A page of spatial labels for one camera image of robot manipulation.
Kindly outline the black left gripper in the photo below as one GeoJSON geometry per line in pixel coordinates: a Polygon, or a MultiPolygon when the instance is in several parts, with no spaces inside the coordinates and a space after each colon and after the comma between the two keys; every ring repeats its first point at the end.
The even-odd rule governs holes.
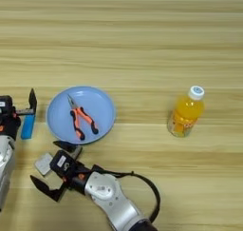
{"type": "Polygon", "coordinates": [[[37,98],[34,89],[30,91],[28,109],[0,107],[0,136],[7,135],[16,140],[19,127],[22,127],[21,139],[28,140],[32,137],[34,127],[34,114],[37,108],[37,98]]]}

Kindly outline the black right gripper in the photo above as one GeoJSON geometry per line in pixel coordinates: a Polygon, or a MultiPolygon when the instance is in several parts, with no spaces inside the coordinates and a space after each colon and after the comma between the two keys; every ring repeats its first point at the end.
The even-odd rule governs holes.
{"type": "MultiPolygon", "coordinates": [[[[72,144],[64,141],[54,141],[53,143],[67,152],[74,160],[78,159],[83,150],[83,147],[80,144],[72,144]]],[[[55,202],[58,202],[67,189],[84,194],[85,186],[91,174],[95,170],[101,170],[101,168],[94,165],[89,169],[84,164],[74,161],[65,162],[62,166],[62,170],[63,183],[58,189],[50,189],[46,183],[34,176],[30,176],[30,178],[39,191],[53,199],[55,202]]]]}

